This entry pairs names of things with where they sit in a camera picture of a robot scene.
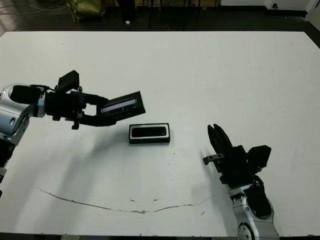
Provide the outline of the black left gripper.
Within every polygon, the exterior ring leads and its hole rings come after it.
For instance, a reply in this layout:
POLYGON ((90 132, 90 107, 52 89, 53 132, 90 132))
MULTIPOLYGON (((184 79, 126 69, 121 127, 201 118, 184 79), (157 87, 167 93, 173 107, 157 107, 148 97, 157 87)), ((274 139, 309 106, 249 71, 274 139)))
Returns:
POLYGON ((87 104, 101 107, 107 105, 108 102, 109 99, 99 95, 83 94, 83 89, 79 86, 77 91, 70 91, 69 93, 47 93, 44 100, 44 112, 52 116, 53 121, 60 121, 61 118, 65 118, 66 121, 73 122, 72 130, 78 130, 80 124, 93 127, 108 127, 117 123, 112 115, 87 115, 83 112, 87 104))

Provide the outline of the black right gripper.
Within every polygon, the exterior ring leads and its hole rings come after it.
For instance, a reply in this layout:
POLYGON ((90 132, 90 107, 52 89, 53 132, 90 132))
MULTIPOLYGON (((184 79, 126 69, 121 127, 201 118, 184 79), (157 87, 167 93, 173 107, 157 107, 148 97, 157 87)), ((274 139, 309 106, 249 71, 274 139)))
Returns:
POLYGON ((247 163, 247 153, 242 145, 233 146, 228 135, 218 124, 207 126, 210 144, 216 154, 203 157, 204 165, 213 163, 222 184, 230 189, 253 183, 253 174, 247 163))

